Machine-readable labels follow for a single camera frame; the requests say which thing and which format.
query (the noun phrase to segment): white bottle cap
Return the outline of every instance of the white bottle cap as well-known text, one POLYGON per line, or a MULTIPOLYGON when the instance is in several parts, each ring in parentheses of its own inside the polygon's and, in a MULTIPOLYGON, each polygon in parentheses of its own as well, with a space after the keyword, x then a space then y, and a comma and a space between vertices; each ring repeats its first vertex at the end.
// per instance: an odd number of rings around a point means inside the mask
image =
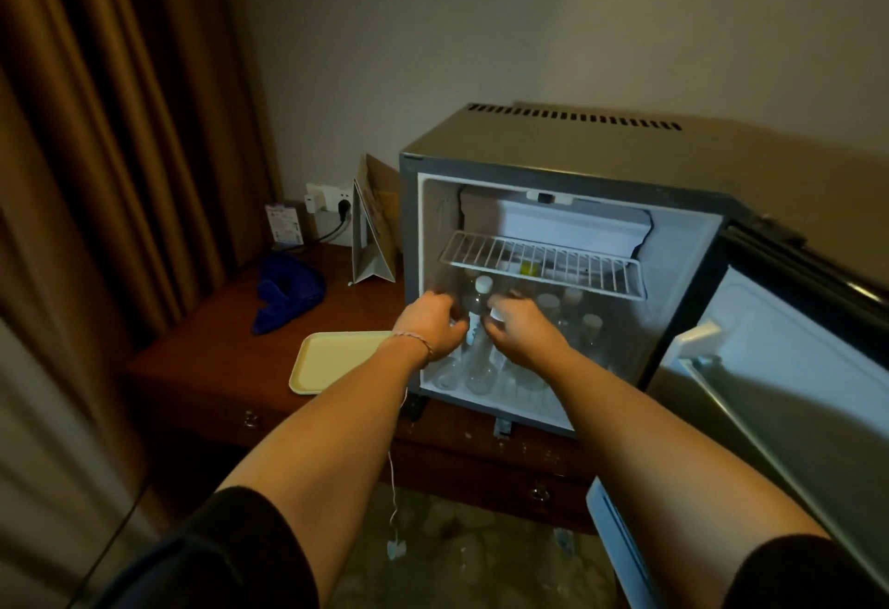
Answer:
POLYGON ((491 289, 494 288, 494 285, 495 280, 487 275, 482 275, 476 279, 476 291, 480 293, 490 293, 491 289))
POLYGON ((552 293, 541 293, 537 296, 537 306, 541 310, 558 310, 561 301, 552 293))
POLYGON ((583 325, 589 326, 590 328, 601 328, 602 327, 602 317, 598 314, 585 314, 583 315, 583 325))
POLYGON ((566 288, 562 294, 562 302, 565 305, 577 305, 583 300, 583 291, 579 288, 566 288))

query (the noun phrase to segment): yellow plastic tray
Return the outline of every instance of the yellow plastic tray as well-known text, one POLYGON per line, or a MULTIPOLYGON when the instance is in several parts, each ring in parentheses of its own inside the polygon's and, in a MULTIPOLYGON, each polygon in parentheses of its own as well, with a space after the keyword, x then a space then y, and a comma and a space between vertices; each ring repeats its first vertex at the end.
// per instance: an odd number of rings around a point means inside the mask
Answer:
POLYGON ((391 331, 313 333, 302 341, 290 373, 297 394, 320 394, 352 368, 366 361, 391 331))

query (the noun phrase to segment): blue cloth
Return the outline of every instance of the blue cloth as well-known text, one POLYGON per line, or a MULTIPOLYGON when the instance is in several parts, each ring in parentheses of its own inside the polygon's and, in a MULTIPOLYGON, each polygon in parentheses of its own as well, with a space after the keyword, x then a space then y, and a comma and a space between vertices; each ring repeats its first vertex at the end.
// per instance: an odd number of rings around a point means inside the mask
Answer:
POLYGON ((325 299, 325 278, 289 254, 272 252, 260 263, 256 293, 268 305, 253 319, 252 332, 263 335, 308 312, 325 299))

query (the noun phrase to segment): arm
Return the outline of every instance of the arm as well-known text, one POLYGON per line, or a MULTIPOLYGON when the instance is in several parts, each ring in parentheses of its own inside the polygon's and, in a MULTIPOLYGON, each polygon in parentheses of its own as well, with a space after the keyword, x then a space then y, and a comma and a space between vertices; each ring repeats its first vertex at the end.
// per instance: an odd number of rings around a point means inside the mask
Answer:
MULTIPOLYGON (((405 309, 394 330, 423 336, 431 358, 441 358, 467 331, 465 321, 449 325, 450 310, 449 296, 427 292, 405 309)), ((386 338, 361 366, 276 427, 219 486, 250 487, 275 505, 306 555, 321 604, 358 534, 407 379, 429 358, 416 338, 386 338)))
POLYGON ((531 300, 492 299, 492 341, 545 379, 661 588, 719 606, 741 563, 786 534, 827 536, 757 471, 568 346, 531 300))

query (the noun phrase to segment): bracelet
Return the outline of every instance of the bracelet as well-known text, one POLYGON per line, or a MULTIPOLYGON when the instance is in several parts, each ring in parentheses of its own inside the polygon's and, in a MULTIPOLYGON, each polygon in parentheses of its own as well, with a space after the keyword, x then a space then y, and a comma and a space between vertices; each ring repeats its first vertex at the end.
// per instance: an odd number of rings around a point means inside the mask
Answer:
POLYGON ((426 338, 424 338, 422 335, 418 335, 416 333, 411 333, 410 331, 393 331, 389 337, 394 338, 396 335, 405 335, 408 338, 416 338, 417 340, 422 342, 426 346, 426 349, 428 349, 428 352, 429 352, 429 357, 428 357, 428 360, 426 361, 426 363, 428 364, 428 362, 432 360, 432 347, 429 345, 426 338))

